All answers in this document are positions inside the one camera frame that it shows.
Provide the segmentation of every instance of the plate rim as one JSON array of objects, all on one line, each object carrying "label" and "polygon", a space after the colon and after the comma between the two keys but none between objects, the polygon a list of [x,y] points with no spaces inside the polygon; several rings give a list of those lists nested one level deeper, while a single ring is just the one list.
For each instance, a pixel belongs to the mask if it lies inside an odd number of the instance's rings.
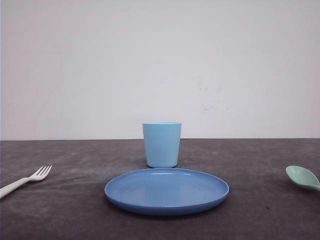
[{"label": "plate rim", "polygon": [[[207,201],[207,202],[203,202],[203,203],[200,203],[200,204],[192,204],[192,205],[183,205],[183,206],[146,206],[146,205],[138,205],[138,204],[132,204],[132,203],[128,203],[128,202],[123,202],[123,201],[118,201],[112,197],[110,197],[108,194],[107,194],[107,187],[108,185],[115,181],[116,179],[122,177],[122,176],[125,176],[125,175],[129,175],[129,174],[132,174],[132,173],[136,173],[136,172],[142,172],[142,171],[156,171],[156,170],[171,170],[171,171],[175,171],[175,170],[185,170],[185,171],[190,171],[190,172],[197,172],[197,173],[200,173],[200,174],[203,174],[203,175],[209,175],[210,177],[214,177],[215,179],[218,179],[220,180],[222,183],[225,184],[226,186],[226,192],[221,196],[219,197],[218,199],[215,199],[215,200],[212,200],[212,201]],[[228,185],[228,183],[226,181],[224,181],[223,179],[221,179],[220,177],[217,177],[215,175],[212,175],[210,173],[206,173],[206,172],[203,172],[203,171],[198,171],[198,170],[193,170],[193,169],[186,169],[186,168],[172,168],[172,167],[157,167],[157,168],[144,168],[144,169],[140,169],[140,170],[134,170],[134,171],[129,171],[129,172],[126,172],[124,174],[121,174],[115,178],[113,178],[112,180],[110,180],[104,187],[104,194],[106,195],[106,197],[108,199],[111,199],[112,201],[115,201],[117,203],[120,203],[120,204],[125,204],[125,205],[128,205],[128,206],[132,206],[132,207],[138,207],[138,208],[150,208],[150,209],[177,209],[177,208],[191,208],[191,207],[196,207],[196,206],[202,206],[202,205],[206,205],[206,204],[210,204],[210,203],[213,203],[215,201],[218,201],[218,200],[224,200],[228,194],[229,194],[229,191],[230,191],[230,187]]]}]

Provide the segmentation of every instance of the plastic spoon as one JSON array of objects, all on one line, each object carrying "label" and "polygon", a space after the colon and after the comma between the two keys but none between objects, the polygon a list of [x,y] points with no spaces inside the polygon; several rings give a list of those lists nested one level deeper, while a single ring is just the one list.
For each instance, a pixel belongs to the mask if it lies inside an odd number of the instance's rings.
[{"label": "plastic spoon", "polygon": [[310,170],[301,166],[287,166],[285,171],[298,187],[306,190],[314,189],[320,192],[320,182]]}]

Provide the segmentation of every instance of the cup rim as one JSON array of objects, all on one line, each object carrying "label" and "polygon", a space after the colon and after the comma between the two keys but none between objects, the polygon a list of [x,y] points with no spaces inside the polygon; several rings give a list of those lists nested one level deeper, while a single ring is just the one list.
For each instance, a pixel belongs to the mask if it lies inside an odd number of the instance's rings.
[{"label": "cup rim", "polygon": [[150,124],[150,125],[166,125],[166,124],[182,124],[180,121],[147,121],[142,124]]}]

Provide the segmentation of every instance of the spoon bowl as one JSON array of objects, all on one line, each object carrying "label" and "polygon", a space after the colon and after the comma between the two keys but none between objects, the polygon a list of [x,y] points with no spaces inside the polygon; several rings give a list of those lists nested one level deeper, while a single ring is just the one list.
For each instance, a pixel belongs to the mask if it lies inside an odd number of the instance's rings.
[{"label": "spoon bowl", "polygon": [[308,169],[301,166],[287,166],[286,174],[298,187],[306,190],[320,191],[320,182],[318,178]]}]

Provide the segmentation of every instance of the white fork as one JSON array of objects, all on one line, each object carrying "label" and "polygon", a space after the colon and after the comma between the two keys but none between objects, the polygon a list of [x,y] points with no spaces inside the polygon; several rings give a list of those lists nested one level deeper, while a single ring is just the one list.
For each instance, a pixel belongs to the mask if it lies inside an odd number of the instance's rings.
[{"label": "white fork", "polygon": [[17,189],[18,187],[20,187],[21,185],[27,182],[38,182],[43,180],[48,175],[51,168],[52,166],[42,166],[39,168],[38,171],[36,171],[30,177],[21,178],[18,181],[15,181],[7,186],[0,188],[0,199],[2,199],[4,196],[11,193],[13,190]]}]

